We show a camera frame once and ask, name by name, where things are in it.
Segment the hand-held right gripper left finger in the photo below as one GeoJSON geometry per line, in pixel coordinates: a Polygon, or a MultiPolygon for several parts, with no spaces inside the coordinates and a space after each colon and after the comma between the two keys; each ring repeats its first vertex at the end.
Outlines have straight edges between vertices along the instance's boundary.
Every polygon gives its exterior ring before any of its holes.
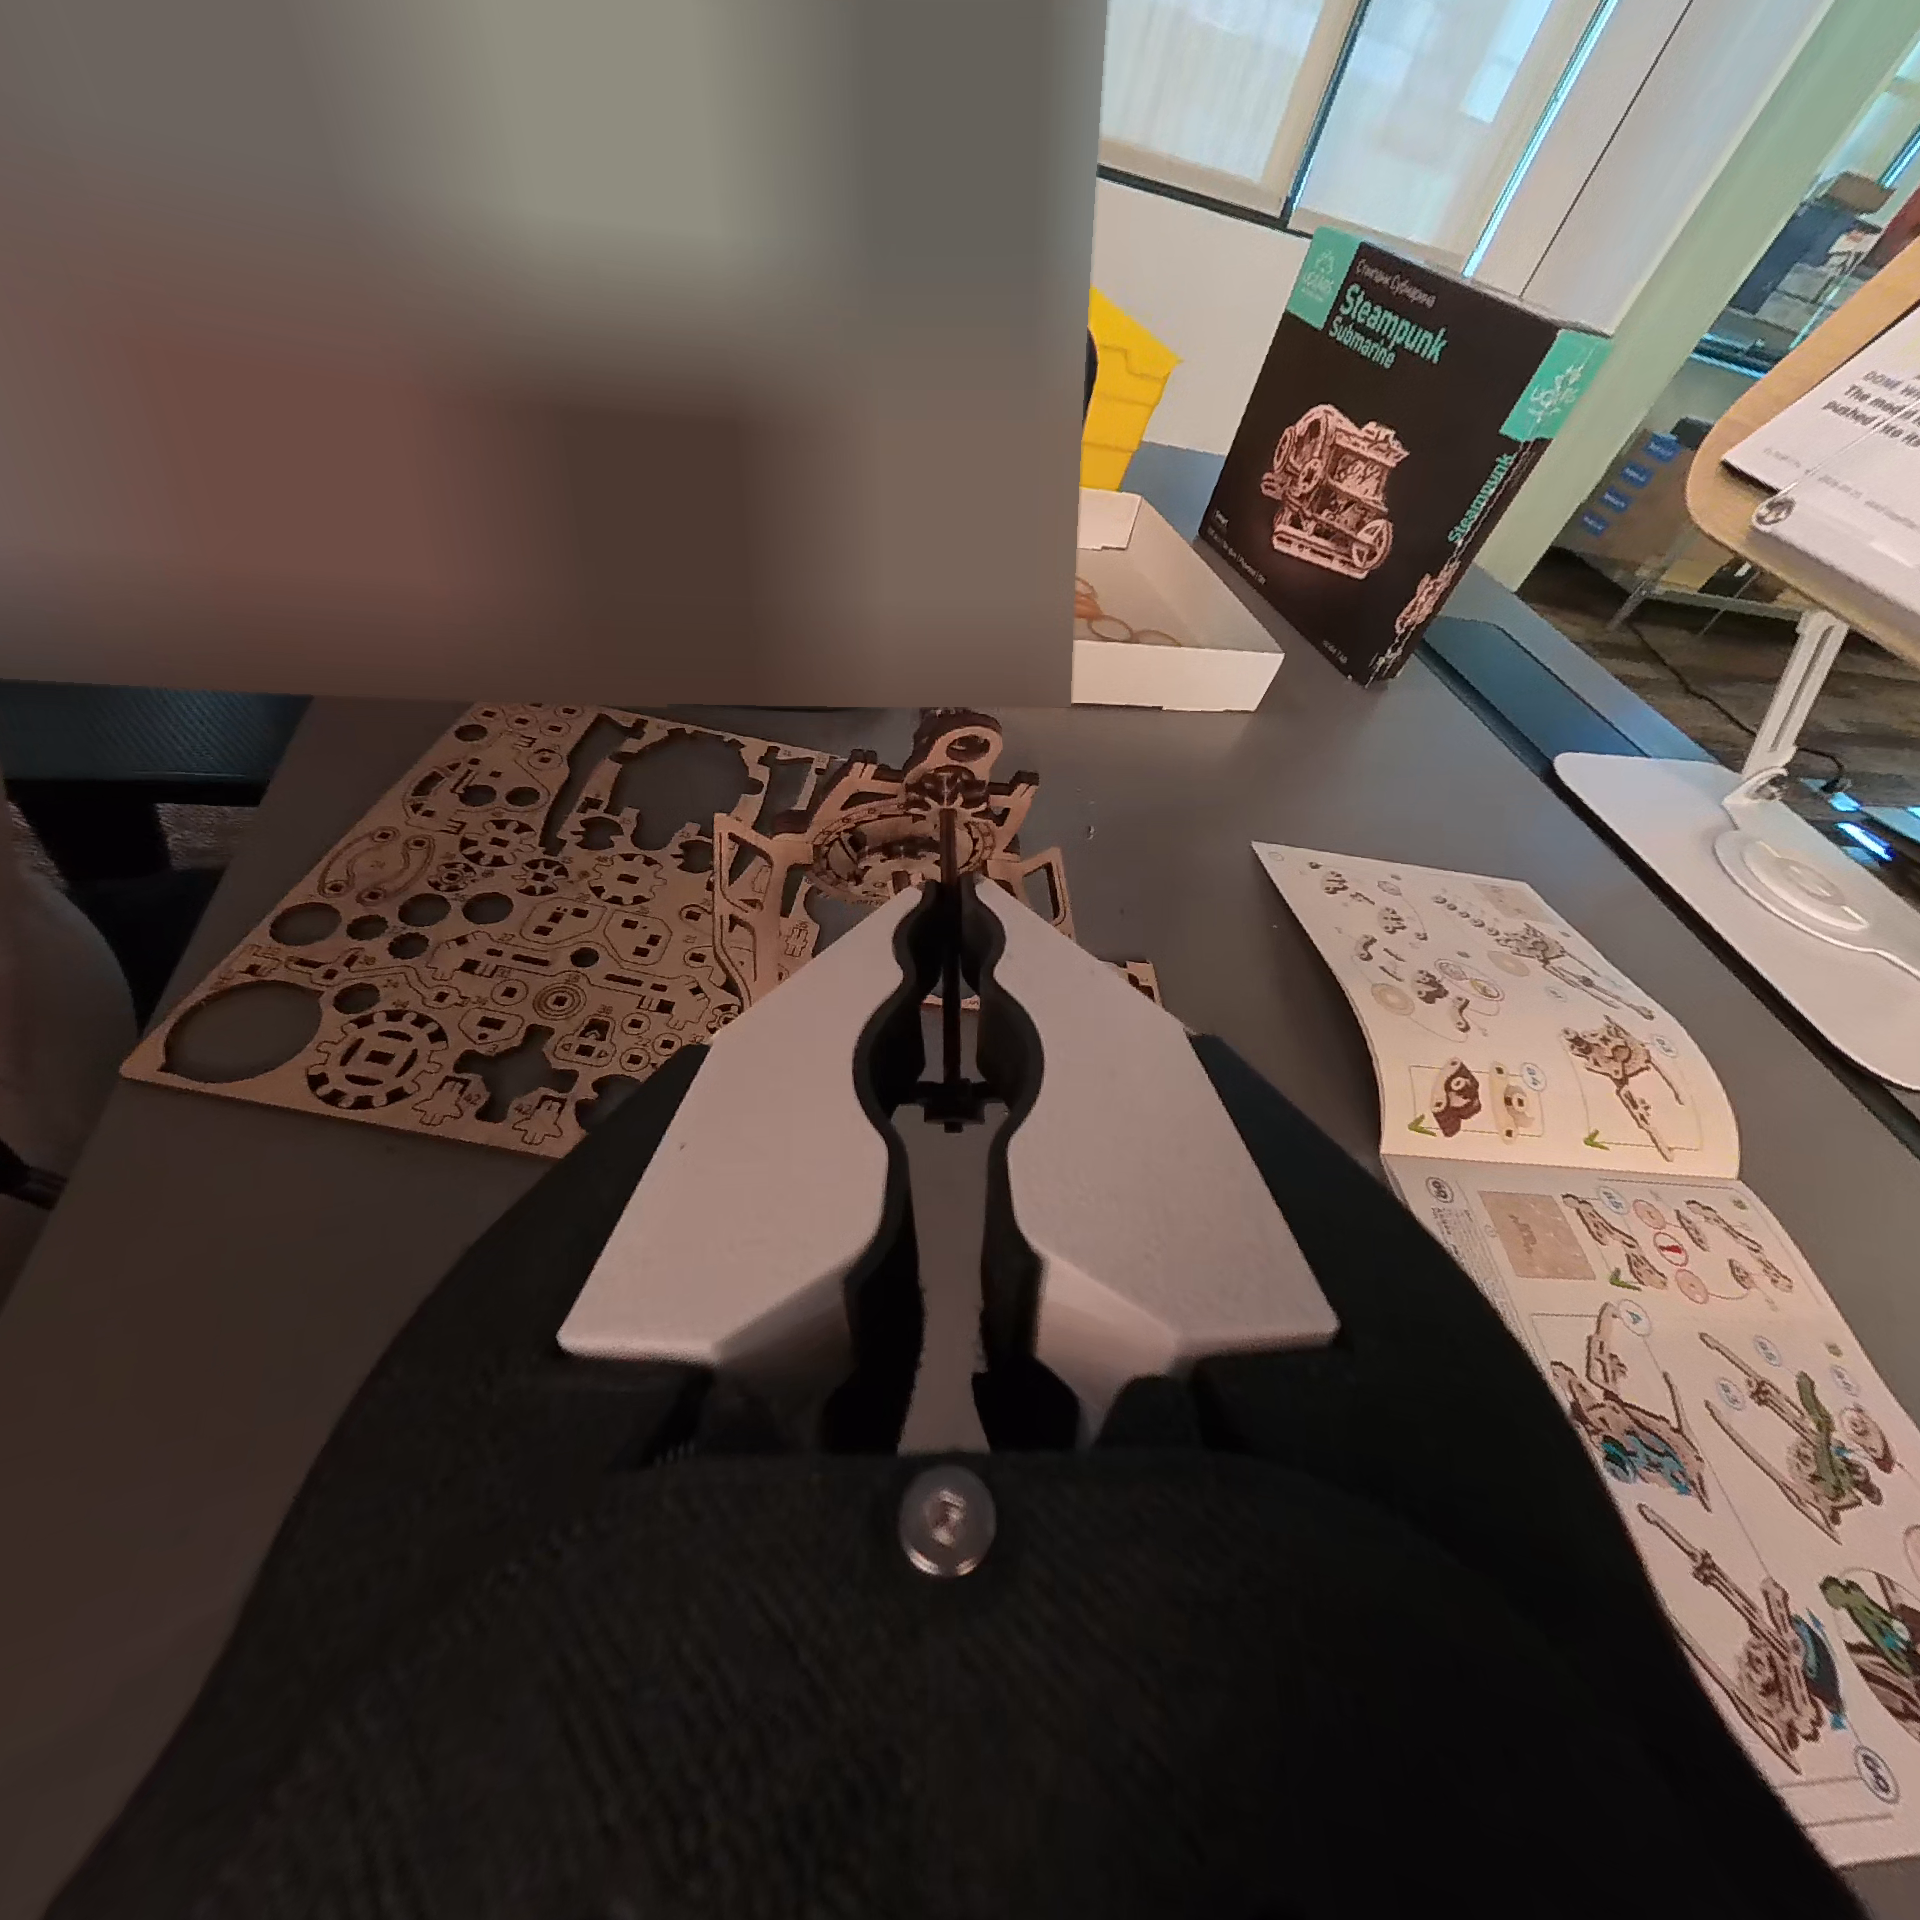
{"type": "Polygon", "coordinates": [[[938,894],[897,894],[706,1046],[582,1291],[573,1360],[671,1363],[826,1451],[897,1451],[925,1307],[895,1112],[938,894]]]}

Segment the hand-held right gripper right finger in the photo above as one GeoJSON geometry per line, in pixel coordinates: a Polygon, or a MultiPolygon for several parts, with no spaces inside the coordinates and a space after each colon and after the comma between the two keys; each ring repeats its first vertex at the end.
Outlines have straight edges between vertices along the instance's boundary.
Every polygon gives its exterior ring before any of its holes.
{"type": "Polygon", "coordinates": [[[996,1449],[1076,1449],[1124,1388],[1337,1335],[1183,1024],[975,884],[975,1067],[1002,1109],[975,1408],[996,1449]]]}

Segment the thin wooden axle part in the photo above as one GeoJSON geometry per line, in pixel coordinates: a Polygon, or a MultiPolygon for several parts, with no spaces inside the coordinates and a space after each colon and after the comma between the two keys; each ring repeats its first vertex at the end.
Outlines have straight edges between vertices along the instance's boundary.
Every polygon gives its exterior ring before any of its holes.
{"type": "Polygon", "coordinates": [[[922,1116],[936,1121],[948,1136],[960,1136],[984,1120],[986,1094],[965,1070],[965,887],[958,854],[958,816],[952,805],[938,806],[938,887],[936,887],[936,948],[938,948],[938,1004],[942,1004],[942,1054],[938,1072],[921,1087],[922,1116]]]}

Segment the partly built wooden model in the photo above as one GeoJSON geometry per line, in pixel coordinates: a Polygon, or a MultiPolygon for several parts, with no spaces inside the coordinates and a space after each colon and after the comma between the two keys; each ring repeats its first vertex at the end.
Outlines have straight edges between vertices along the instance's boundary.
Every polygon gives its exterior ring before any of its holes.
{"type": "Polygon", "coordinates": [[[943,870],[996,884],[1072,937],[1064,854],[1022,851],[1039,792],[1028,771],[996,774],[1001,723],[970,708],[922,708],[902,764],[852,751],[818,791],[767,827],[710,824],[710,945],[737,1009],[818,951],[815,908],[872,909],[943,870]]]}

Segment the laser-cut wooden parts sheet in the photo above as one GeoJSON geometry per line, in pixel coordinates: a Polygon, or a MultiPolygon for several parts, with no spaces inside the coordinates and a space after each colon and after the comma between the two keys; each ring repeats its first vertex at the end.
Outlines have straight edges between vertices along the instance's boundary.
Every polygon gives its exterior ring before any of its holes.
{"type": "Polygon", "coordinates": [[[735,824],[829,757],[681,717],[478,704],[134,1045],[121,1075],[557,1159],[744,1007],[735,824]]]}

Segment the model instruction booklet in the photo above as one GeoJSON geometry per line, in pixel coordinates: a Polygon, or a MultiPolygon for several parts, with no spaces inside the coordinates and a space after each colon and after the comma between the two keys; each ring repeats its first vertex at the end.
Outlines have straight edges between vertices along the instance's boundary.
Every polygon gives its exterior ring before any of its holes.
{"type": "Polygon", "coordinates": [[[1914,1427],[1740,1183],[1708,1055],[1521,879],[1252,852],[1358,1016],[1386,1181],[1546,1377],[1734,1740],[1832,1864],[1913,1859],[1914,1427]]]}

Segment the black model kit box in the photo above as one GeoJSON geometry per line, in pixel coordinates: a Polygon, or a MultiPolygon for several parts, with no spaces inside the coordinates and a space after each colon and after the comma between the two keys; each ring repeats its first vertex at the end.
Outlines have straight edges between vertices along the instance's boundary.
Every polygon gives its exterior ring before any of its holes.
{"type": "Polygon", "coordinates": [[[1197,542],[1348,681],[1392,681],[1610,347],[1324,223],[1197,542]]]}

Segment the white cardboard box tray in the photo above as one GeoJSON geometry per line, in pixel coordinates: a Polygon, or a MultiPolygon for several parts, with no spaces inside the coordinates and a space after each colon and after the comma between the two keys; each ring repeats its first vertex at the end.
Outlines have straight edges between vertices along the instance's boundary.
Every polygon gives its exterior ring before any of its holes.
{"type": "Polygon", "coordinates": [[[1285,652],[1150,502],[1078,493],[1072,702],[1170,713],[1252,713],[1285,652]]]}

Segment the white document stand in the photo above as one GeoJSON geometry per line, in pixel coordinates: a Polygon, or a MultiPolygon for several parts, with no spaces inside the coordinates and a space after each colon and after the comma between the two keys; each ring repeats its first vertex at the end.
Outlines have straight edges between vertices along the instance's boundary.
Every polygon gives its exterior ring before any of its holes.
{"type": "Polygon", "coordinates": [[[1917,245],[1716,421],[1686,478],[1694,527],[1798,596],[1741,765],[1564,751],[1551,771],[1820,1037],[1917,1087],[1914,904],[1784,801],[1841,645],[1914,664],[1917,245]]]}

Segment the person's black mesh chair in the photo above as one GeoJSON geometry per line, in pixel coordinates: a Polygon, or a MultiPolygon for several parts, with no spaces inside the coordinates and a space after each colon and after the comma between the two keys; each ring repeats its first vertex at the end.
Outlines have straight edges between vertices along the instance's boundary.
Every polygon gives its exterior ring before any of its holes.
{"type": "Polygon", "coordinates": [[[7,799],[102,934],[136,1029],[224,872],[177,867],[159,808],[255,808],[305,708],[304,694],[5,681],[7,799]]]}

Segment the yellow plastic bin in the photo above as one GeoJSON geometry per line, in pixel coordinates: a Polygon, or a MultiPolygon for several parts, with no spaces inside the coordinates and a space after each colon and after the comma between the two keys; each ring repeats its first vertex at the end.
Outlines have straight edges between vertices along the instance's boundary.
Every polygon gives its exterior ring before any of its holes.
{"type": "Polygon", "coordinates": [[[1094,286],[1087,291],[1087,334],[1094,376],[1078,485],[1117,491],[1182,357],[1094,286]]]}

